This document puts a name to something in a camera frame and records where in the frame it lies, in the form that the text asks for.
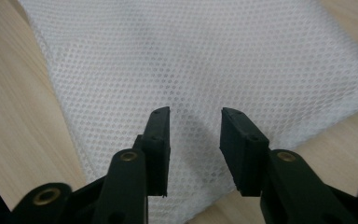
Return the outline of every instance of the wooden surface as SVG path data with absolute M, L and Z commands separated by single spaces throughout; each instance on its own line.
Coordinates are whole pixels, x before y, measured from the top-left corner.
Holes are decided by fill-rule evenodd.
M 323 0 L 358 41 L 358 1 Z M 45 62 L 18 5 L 0 0 L 0 193 L 12 208 L 41 184 L 85 184 Z M 358 190 L 358 113 L 301 146 L 324 182 L 351 194 Z M 190 220 L 263 223 L 258 199 L 233 192 Z

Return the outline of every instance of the light wood grain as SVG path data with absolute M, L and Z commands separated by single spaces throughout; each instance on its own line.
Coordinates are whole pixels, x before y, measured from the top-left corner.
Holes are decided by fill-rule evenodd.
M 34 34 L 0 1 L 0 193 L 12 208 L 48 182 L 77 189 L 85 178 Z
M 358 1 L 323 4 L 358 41 Z M 0 193 L 11 208 L 44 183 L 65 182 L 74 189 L 85 184 L 44 59 L 25 16 L 16 9 L 18 5 L 0 1 Z M 358 113 L 296 152 L 323 181 L 356 194 Z M 233 192 L 189 223 L 263 223 L 258 202 Z

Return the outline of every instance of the white cloth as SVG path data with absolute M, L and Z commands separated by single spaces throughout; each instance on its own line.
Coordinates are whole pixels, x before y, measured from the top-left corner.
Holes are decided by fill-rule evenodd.
M 20 0 L 88 181 L 171 107 L 168 198 L 184 223 L 233 189 L 221 108 L 294 148 L 358 111 L 358 46 L 315 0 Z

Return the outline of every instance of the white mesh fabric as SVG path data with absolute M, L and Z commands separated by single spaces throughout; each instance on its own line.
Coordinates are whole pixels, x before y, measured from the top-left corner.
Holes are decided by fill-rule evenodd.
M 184 223 L 233 189 L 220 110 L 294 148 L 358 110 L 358 46 L 315 0 L 20 0 L 88 181 L 171 107 L 168 198 L 150 223 Z

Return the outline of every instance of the black mechanical linkage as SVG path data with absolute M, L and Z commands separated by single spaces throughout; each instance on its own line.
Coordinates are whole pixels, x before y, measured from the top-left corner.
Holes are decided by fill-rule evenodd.
M 0 197 L 0 224 L 145 224 L 147 196 L 167 196 L 170 109 L 153 111 L 133 148 L 113 157 L 106 176 L 75 192 L 63 183 L 30 191 L 10 211 Z
M 295 152 L 270 150 L 242 112 L 223 108 L 220 149 L 241 195 L 261 194 L 266 223 L 358 223 L 358 196 L 325 185 Z

